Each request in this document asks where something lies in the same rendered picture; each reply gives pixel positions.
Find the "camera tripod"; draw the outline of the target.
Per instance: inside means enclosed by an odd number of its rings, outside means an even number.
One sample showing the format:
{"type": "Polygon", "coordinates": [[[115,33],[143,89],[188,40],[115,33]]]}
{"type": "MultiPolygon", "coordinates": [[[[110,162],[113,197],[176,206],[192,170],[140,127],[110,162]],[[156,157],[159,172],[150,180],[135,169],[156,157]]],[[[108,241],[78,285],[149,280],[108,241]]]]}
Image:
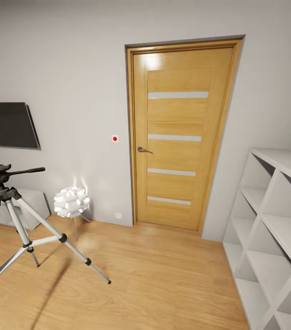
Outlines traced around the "camera tripod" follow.
{"type": "Polygon", "coordinates": [[[23,241],[23,247],[15,253],[5,264],[0,267],[0,275],[11,265],[13,264],[25,251],[28,251],[33,255],[33,258],[38,267],[40,264],[37,261],[37,258],[34,253],[33,246],[37,246],[47,242],[53,242],[56,240],[60,240],[62,243],[65,243],[72,251],[74,251],[84,262],[86,265],[89,265],[93,270],[95,270],[108,284],[111,283],[99,270],[97,270],[91,263],[91,259],[88,257],[84,257],[68,240],[67,235],[65,233],[60,233],[56,228],[54,228],[36,209],[34,209],[23,197],[20,193],[18,193],[17,189],[14,187],[5,187],[3,183],[9,180],[11,175],[22,174],[22,173],[34,173],[34,172],[43,172],[45,171],[44,167],[29,169],[24,171],[16,171],[16,172],[6,172],[11,168],[11,165],[5,166],[0,164],[0,206],[1,201],[3,201],[11,215],[11,218],[16,226],[16,232],[21,236],[23,241]],[[41,223],[43,223],[50,231],[52,231],[55,236],[31,241],[27,235],[25,228],[18,216],[14,203],[12,202],[12,198],[17,200],[22,204],[29,212],[31,212],[41,223]]]}

